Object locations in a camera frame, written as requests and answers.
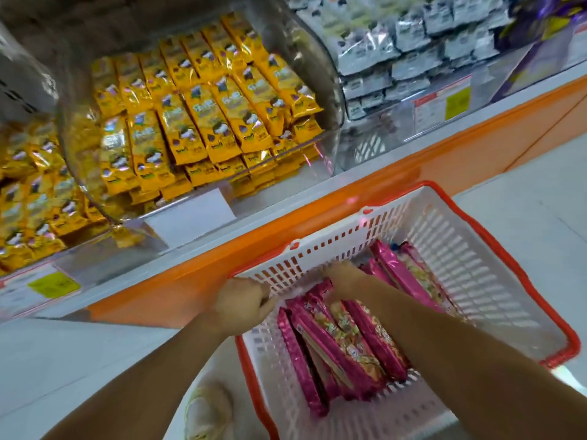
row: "person's right arm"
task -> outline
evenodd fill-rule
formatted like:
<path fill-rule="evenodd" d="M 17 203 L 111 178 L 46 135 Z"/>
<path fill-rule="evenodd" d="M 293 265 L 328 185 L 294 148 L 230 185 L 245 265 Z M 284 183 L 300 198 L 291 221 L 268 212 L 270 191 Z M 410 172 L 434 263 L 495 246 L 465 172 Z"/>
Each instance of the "person's right arm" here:
<path fill-rule="evenodd" d="M 480 439 L 584 438 L 587 398 L 516 349 L 437 313 L 350 262 L 325 270 L 327 301 L 360 300 L 432 390 Z"/>

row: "person's left arm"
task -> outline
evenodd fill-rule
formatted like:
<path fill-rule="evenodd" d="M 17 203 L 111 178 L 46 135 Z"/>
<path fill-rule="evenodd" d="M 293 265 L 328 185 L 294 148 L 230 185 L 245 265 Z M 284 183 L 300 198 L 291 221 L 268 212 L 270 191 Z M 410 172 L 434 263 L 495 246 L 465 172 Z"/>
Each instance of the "person's left arm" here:
<path fill-rule="evenodd" d="M 274 308 L 269 287 L 229 279 L 214 307 L 114 378 L 42 440 L 161 440 L 198 372 L 229 336 L 263 322 Z"/>

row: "shopping basket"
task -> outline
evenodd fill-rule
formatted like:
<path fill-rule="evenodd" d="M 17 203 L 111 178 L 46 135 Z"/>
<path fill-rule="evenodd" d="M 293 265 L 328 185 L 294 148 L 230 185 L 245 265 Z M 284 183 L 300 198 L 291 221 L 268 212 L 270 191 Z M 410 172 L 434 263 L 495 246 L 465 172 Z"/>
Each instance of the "shopping basket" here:
<path fill-rule="evenodd" d="M 461 314 L 530 358 L 555 367 L 578 354 L 576 333 L 517 262 L 432 182 L 363 207 L 256 260 L 236 276 L 266 282 L 273 294 L 289 298 L 319 281 L 316 267 L 359 256 L 376 239 L 410 241 Z M 255 411 L 272 439 L 406 438 L 432 433 L 454 420 L 416 372 L 373 402 L 335 400 L 328 416 L 317 419 L 305 403 L 276 315 L 277 309 L 237 338 Z"/>

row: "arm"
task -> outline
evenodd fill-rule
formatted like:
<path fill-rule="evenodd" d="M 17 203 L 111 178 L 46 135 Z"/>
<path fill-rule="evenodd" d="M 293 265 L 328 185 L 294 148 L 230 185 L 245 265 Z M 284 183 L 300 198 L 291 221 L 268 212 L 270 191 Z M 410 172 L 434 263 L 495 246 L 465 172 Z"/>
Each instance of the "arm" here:
<path fill-rule="evenodd" d="M 114 378 L 43 440 L 161 440 L 194 378 L 220 344 L 263 322 L 269 287 L 229 279 L 210 311 Z"/>
<path fill-rule="evenodd" d="M 328 302 L 359 299 L 476 438 L 579 438 L 587 399 L 514 348 L 421 305 L 350 262 L 327 267 Z"/>

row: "white tile floor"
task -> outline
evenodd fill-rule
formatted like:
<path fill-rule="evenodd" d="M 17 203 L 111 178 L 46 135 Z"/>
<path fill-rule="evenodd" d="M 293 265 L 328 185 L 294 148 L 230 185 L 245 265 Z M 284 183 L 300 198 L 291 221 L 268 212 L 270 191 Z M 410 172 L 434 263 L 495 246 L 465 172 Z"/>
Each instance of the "white tile floor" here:
<path fill-rule="evenodd" d="M 587 339 L 587 135 L 459 194 L 456 201 L 526 270 L 538 291 Z M 0 327 L 0 432 L 37 440 L 110 379 L 165 342 L 159 328 L 23 319 Z M 587 354 L 568 364 L 587 383 Z M 195 383 L 219 381 L 232 393 L 238 439 L 262 439 L 232 340 Z M 183 438 L 182 402 L 165 440 Z M 454 438 L 450 432 L 444 438 Z"/>

